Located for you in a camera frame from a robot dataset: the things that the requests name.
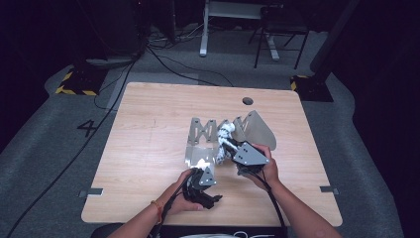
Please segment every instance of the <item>wooden table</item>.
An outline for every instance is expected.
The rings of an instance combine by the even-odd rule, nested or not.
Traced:
[[[253,105],[245,105],[251,97]],[[298,95],[288,90],[158,83],[129,83],[92,187],[85,222],[125,222],[150,204],[187,169],[185,148],[192,117],[205,123],[233,121],[257,110],[276,137],[272,151],[281,181],[300,199],[340,226],[342,217],[329,186]],[[236,175],[233,163],[215,169],[217,184],[206,192],[223,198],[210,210],[169,216],[165,224],[212,226],[279,226],[265,191]]]

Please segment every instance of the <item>silver metal part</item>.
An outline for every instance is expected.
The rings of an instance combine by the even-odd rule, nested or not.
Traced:
[[[208,168],[214,175],[214,165],[218,150],[216,148],[202,148],[197,146],[187,146],[185,150],[185,163],[188,167],[198,168],[203,171]]]
[[[189,127],[188,144],[195,146],[199,144],[201,136],[206,138],[207,142],[217,142],[216,120],[209,120],[203,127],[200,119],[193,117]]]
[[[241,147],[238,147],[234,161],[244,166],[258,166],[267,164],[269,159],[250,144],[244,143]]]
[[[203,176],[201,177],[200,185],[214,185],[214,184],[216,184],[216,181],[214,180],[214,176],[211,173],[210,169],[206,168],[204,170]]]
[[[92,187],[87,191],[87,196],[98,196],[98,195],[102,195],[104,192],[103,188],[99,188],[99,187]]]
[[[233,123],[235,125],[235,131],[232,132],[232,138],[238,142],[247,141],[244,132],[244,123],[242,122],[241,117],[237,117]]]
[[[254,110],[248,113],[243,125],[240,128],[244,131],[246,140],[237,140],[234,137],[235,140],[239,142],[248,141],[250,143],[266,145],[269,146],[272,151],[275,150],[277,142],[275,140],[274,133],[272,133],[269,127],[265,124],[257,111]]]
[[[340,194],[338,189],[333,188],[331,186],[320,186],[319,188],[321,188],[321,192],[333,192],[334,195],[339,195]]]

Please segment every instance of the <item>person's right hand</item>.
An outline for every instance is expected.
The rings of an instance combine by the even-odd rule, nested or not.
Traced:
[[[268,146],[253,144],[253,146],[261,151],[263,151],[264,155],[269,159],[268,164],[266,164],[262,170],[258,173],[258,176],[262,179],[265,178],[265,181],[270,186],[274,186],[276,183],[280,182],[280,179],[278,178],[278,169],[277,169],[277,163],[275,162],[275,159],[271,156],[271,151],[269,150]],[[266,190],[263,183],[258,180],[257,178],[253,176],[246,176],[248,179],[252,180],[258,187]]]
[[[161,204],[162,207],[169,201],[170,197],[176,192],[177,188],[182,185],[185,179],[191,174],[192,170],[186,170],[182,172],[178,180],[170,185],[163,194],[157,199],[157,203]],[[203,205],[199,203],[193,203],[191,201],[185,200],[182,195],[182,191],[176,196],[175,201],[172,204],[171,209],[168,211],[167,215],[177,214],[181,211],[195,211],[202,210]]]

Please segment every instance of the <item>yellow and black tape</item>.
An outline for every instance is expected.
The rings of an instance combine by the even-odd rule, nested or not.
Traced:
[[[301,78],[307,79],[310,77],[306,75],[294,75],[290,78],[290,87],[293,91],[298,92],[296,80],[301,79]]]
[[[90,75],[81,75],[77,73],[75,68],[71,68],[68,73],[65,75],[64,79],[62,80],[61,84],[59,85],[58,89],[55,93],[65,93],[65,94],[72,94],[72,95],[98,95],[99,89],[102,85],[103,80],[93,80],[89,78],[89,76],[95,76],[94,74]]]

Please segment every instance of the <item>cable on floor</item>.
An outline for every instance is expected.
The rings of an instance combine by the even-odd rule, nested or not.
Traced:
[[[174,46],[180,44],[180,43],[186,43],[189,41],[194,40],[197,37],[201,37],[201,35],[199,35],[199,32],[197,32],[193,37],[191,37],[191,35],[196,32],[199,28],[201,28],[203,26],[203,24],[199,25],[198,27],[196,27],[195,29],[191,30],[190,32],[184,33],[184,30],[181,30],[181,33],[178,34],[177,36],[175,36],[175,44],[171,43],[166,37],[162,36],[160,33],[158,32],[154,32],[151,33],[151,36],[153,34],[156,34],[156,36],[154,36],[151,40],[148,40],[148,47],[154,49],[154,50],[167,50],[167,49],[171,49]],[[155,42],[164,42],[163,46],[157,46],[154,45],[153,43]]]
[[[193,70],[197,70],[197,71],[204,71],[204,72],[211,72],[211,73],[215,73],[215,74],[218,74],[218,75],[220,75],[220,76],[222,76],[223,78],[225,78],[225,80],[227,81],[227,82],[229,82],[229,84],[232,86],[232,87],[235,87],[234,86],[234,84],[231,82],[231,80],[229,80],[225,75],[223,75],[222,73],[220,73],[220,72],[217,72],[217,71],[212,71],[212,70],[207,70],[207,69],[201,69],[201,68],[196,68],[196,67],[191,67],[191,66],[188,66],[188,65],[185,65],[185,64],[183,64],[182,62],[180,62],[180,61],[176,61],[175,59],[171,59],[171,58],[169,58],[169,57],[164,57],[164,56],[159,56],[159,55],[157,55],[159,58],[164,58],[164,59],[168,59],[168,60],[171,60],[171,61],[173,61],[173,62],[176,62],[176,63],[178,63],[178,64],[181,64],[182,66],[184,66],[184,67],[186,67],[186,68],[189,68],[189,69],[193,69]]]
[[[207,83],[207,84],[210,84],[210,85],[213,85],[213,86],[220,86],[220,85],[218,85],[218,84],[216,84],[216,83],[213,83],[213,82],[210,82],[210,81],[206,81],[206,80],[202,80],[202,79],[198,79],[198,78],[193,78],[193,77],[189,77],[189,76],[186,76],[186,75],[182,75],[182,74],[180,74],[180,73],[178,73],[178,72],[176,72],[176,71],[174,71],[174,70],[172,70],[170,67],[168,67],[166,64],[164,64],[164,62],[158,57],[158,55],[156,55],[156,53],[152,50],[152,48],[148,48],[149,49],[149,51],[150,51],[150,53],[152,53],[152,55],[153,56],[155,56],[155,58],[167,69],[167,70],[169,70],[170,72],[172,72],[172,73],[174,73],[174,74],[176,74],[176,75],[178,75],[178,76],[181,76],[181,77],[184,77],[184,78],[188,78],[188,79],[191,79],[191,80],[194,80],[194,81],[199,81],[199,82],[204,82],[204,83]]]
[[[129,73],[131,69],[133,68],[135,61],[130,65],[129,70],[127,71],[127,74],[124,78],[124,83],[127,81],[127,78],[129,76]],[[89,144],[89,142],[92,140],[93,136],[95,136],[96,132],[99,130],[99,128],[102,126],[104,121],[108,118],[109,114],[111,113],[112,109],[114,109],[115,105],[118,102],[118,98],[121,96],[121,93],[123,92],[123,88],[121,87],[117,98],[115,99],[115,102],[112,104],[110,110],[105,114],[105,116],[102,118],[102,120],[99,122],[96,130],[92,132],[92,134],[87,138],[86,142],[83,144],[83,146],[78,150],[76,155],[67,163],[67,165],[64,167],[64,169],[58,174],[57,177],[41,192],[41,194],[27,207],[27,209],[21,214],[21,216],[18,218],[18,220],[13,224],[12,228],[10,229],[9,233],[7,234],[7,238],[10,238],[13,234],[13,232],[18,227],[19,223],[22,221],[22,219],[26,216],[26,214],[37,204],[37,202],[55,185],[55,183],[64,175],[64,173],[70,168],[70,166],[76,161],[76,159],[80,156],[80,154],[83,152],[83,150],[86,148],[86,146]]]
[[[103,88],[101,88],[101,90],[99,90],[99,93],[101,93],[103,90],[107,89],[109,86],[111,86],[111,85],[112,85],[112,84],[114,84],[116,81],[118,81],[118,80],[121,78],[121,76],[123,75],[124,71],[127,69],[127,67],[128,67],[128,66],[125,66],[125,67],[123,68],[123,70],[121,71],[120,75],[119,75],[116,79],[112,80],[112,81],[111,81],[110,83],[108,83],[106,86],[104,86]],[[104,109],[104,110],[108,109],[108,108],[106,108],[106,107],[101,107],[101,106],[99,106],[99,105],[96,103],[96,98],[97,98],[98,96],[99,96],[99,95],[95,95],[95,97],[93,98],[93,103],[95,104],[95,106],[96,106],[97,108],[99,108],[99,109]]]

